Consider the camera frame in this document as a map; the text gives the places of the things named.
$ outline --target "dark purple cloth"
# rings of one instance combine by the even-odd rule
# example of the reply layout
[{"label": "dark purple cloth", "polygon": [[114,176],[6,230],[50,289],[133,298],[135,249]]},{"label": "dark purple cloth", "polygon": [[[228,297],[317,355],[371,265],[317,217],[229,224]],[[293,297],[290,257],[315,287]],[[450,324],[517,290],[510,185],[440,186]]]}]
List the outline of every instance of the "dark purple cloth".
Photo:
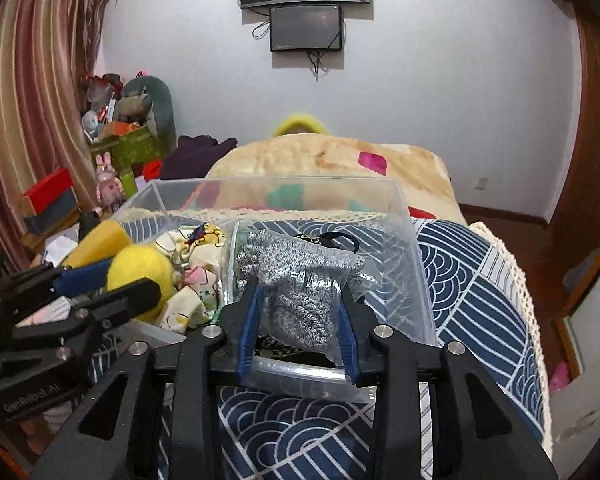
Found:
[{"label": "dark purple cloth", "polygon": [[178,147],[162,162],[160,178],[204,178],[211,167],[237,145],[238,141],[233,137],[218,144],[208,135],[181,136]]}]

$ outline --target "plastic bag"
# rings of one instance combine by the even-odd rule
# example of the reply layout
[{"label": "plastic bag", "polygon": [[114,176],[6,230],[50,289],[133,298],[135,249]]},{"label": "plastic bag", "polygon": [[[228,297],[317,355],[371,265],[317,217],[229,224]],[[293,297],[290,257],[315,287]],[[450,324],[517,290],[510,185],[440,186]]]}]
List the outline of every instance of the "plastic bag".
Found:
[{"label": "plastic bag", "polygon": [[345,284],[355,298],[376,288],[379,276],[373,262],[269,230],[242,227],[232,234],[235,245],[228,251],[235,257],[229,271],[235,279],[232,299],[242,296],[248,278],[259,278],[264,290],[260,333],[325,354],[341,365],[336,338],[340,293]]}]

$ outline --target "striped curtain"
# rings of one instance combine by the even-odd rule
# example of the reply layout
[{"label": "striped curtain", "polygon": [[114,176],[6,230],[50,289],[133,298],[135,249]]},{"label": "striped curtain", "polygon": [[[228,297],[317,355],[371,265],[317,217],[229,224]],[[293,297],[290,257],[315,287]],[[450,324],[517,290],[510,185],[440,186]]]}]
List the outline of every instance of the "striped curtain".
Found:
[{"label": "striped curtain", "polygon": [[67,168],[80,205],[96,180],[80,124],[86,59],[86,0],[0,1],[0,251],[10,270],[29,265],[20,243],[20,195]]}]

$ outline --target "pink bunny toy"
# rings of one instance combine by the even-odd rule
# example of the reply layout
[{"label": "pink bunny toy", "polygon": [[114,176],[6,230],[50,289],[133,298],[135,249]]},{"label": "pink bunny toy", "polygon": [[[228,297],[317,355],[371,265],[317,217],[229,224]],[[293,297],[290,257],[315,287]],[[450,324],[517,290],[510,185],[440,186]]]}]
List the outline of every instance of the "pink bunny toy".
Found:
[{"label": "pink bunny toy", "polygon": [[104,207],[115,206],[115,202],[119,201],[118,206],[125,201],[125,192],[122,188],[122,182],[116,178],[116,170],[111,165],[111,155],[105,152],[104,161],[100,155],[96,155],[96,177],[98,179],[98,187],[96,189],[96,197],[98,202]]}]

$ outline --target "beige blanket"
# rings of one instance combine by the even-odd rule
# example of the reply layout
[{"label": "beige blanket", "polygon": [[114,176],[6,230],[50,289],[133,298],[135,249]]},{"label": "beige blanket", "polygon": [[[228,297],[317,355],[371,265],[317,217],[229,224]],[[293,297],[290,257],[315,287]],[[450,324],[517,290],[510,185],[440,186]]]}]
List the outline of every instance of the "beige blanket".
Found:
[{"label": "beige blanket", "polygon": [[320,175],[382,178],[378,168],[373,170],[360,165],[361,152],[384,158],[386,176],[399,184],[407,205],[428,211],[436,218],[466,225],[444,162],[434,153],[408,144],[373,144],[345,137],[293,134],[239,146],[218,160],[207,177]]}]

